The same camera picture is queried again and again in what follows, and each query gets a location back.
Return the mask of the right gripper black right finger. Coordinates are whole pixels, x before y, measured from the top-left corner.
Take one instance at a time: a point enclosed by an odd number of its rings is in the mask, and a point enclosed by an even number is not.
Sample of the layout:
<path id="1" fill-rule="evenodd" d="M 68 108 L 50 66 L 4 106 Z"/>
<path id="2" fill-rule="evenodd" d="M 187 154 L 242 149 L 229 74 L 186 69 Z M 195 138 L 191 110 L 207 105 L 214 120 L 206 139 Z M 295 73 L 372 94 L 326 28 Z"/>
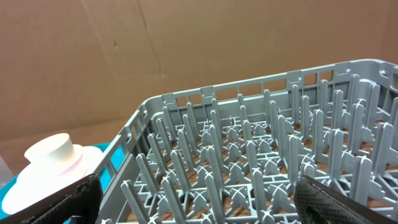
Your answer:
<path id="1" fill-rule="evenodd" d="M 307 175 L 298 177 L 294 202 L 304 224 L 397 224 Z"/>

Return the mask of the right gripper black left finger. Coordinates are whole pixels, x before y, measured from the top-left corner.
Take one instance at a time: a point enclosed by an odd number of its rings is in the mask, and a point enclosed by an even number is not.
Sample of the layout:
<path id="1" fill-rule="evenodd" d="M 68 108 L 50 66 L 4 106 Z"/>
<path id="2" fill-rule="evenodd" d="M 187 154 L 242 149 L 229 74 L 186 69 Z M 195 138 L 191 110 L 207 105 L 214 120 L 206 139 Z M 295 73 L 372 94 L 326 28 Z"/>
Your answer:
<path id="1" fill-rule="evenodd" d="M 95 223 L 103 199 L 98 174 L 86 177 L 1 220 L 1 224 Z"/>

